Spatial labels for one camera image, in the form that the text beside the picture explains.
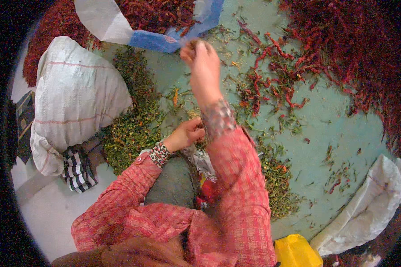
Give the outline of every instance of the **blue and white plastic bag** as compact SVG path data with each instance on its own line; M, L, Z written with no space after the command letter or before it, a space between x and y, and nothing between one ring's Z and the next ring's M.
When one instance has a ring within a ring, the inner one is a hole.
M184 28L175 32L176 27L172 27L165 35L132 30L114 0L74 0L74 5L81 23L100 41L172 53L181 48L185 40L198 37L219 24L224 0L194 2L193 18L202 23L195 24L183 38L180 34Z

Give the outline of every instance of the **leopard print cuff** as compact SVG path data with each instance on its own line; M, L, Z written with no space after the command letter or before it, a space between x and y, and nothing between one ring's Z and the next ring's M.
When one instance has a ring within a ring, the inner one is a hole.
M163 142L159 142L159 144L150 150L149 154L153 163L159 168L162 168L171 157L171 153L168 148L164 146Z
M236 129L233 111L224 99L208 106L201 117L209 142Z

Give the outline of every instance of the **teal floor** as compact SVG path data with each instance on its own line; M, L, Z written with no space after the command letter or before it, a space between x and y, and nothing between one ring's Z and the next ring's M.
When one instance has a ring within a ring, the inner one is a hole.
M269 3L260 0L225 0L220 23L235 32L235 37L239 35L240 28L235 19L239 14L236 17L232 14L238 11L239 6L243 7L241 14L247 18L246 23L253 32L260 31L262 34L270 32L272 38L275 39L283 35L279 26L285 26L288 24L288 20L284 13L277 14L277 1ZM238 58L237 51L246 49L243 44L230 42L223 45L222 41L223 39L219 39L212 42L215 49L219 51L220 58L228 64L231 64L231 61L240 64L240 70L235 66L222 67L222 79L227 74L236 76L239 72L246 72L254 65L255 57L253 55ZM292 41L284 46L283 50L289 52L291 48L299 51L300 44ZM145 51L144 55L154 73L159 92L166 95L171 93L174 88L179 88L179 93L190 90L188 85L190 77L185 75L190 70L177 53L163 54ZM272 223L273 239L300 233L310 240L326 227L337 216L339 208L350 200L351 194L363 183L374 160L381 153L391 157L385 147L385 142L381 142L382 123L379 117L372 114L359 114L347 118L346 111L351 101L349 96L341 93L336 86L327 88L329 81L326 77L320 78L313 91L309 90L313 79L308 77L306 82L306 84L299 83L295 86L296 92L293 98L293 102L297 103L301 103L304 98L310 99L304 108L295 110L295 115L305 125L302 127L303 133L291 135L290 131L286 130L283 134L276 135L276 139L273 141L285 147L286 155L282 159L289 158L293 164L291 172L294 179L290 180L290 187L293 192L304 196L306 201L300 204L300 210L296 214ZM235 95L234 84L224 83L221 90L230 103L239 102ZM191 94L186 93L180 98L185 100L185 110L196 107L196 101ZM161 104L162 108L168 112L171 101L163 98ZM256 128L269 129L271 126L275 126L275 129L279 128L278 117L286 112L280 111L278 114L269 116L273 107L273 105L261 106L258 120L251 121L255 123ZM175 116L167 116L167 120L163 124L165 133L170 133L172 128L183 119L186 119L185 111L181 111ZM310 139L310 144L304 141L305 138ZM352 177L349 183L351 187L345 189L343 193L339 192L338 187L332 194L325 193L325 190L329 190L331 187L331 185L325 187L331 172L329 166L323 166L329 145L338 146L333 151L335 161L333 170L337 170L343 162L350 162L352 165ZM353 170L358 174L356 182ZM314 203L312 207L310 207L309 200Z

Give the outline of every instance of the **person's hand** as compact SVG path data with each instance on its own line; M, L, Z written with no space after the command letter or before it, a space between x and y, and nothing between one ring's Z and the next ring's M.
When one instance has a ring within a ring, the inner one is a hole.
M163 141L163 144L171 153L189 147L195 141L201 140L205 136L205 129L199 128L201 123L200 117L182 122L175 131Z
M190 85L202 111L223 98L220 92L220 59L212 45L192 40L180 51L180 57L192 71Z

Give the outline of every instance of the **gray cloth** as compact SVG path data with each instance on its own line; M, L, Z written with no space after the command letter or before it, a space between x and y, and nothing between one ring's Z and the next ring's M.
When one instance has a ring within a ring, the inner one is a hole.
M192 167L182 156L170 158L146 195L144 204L165 203L194 209L196 190L191 171Z

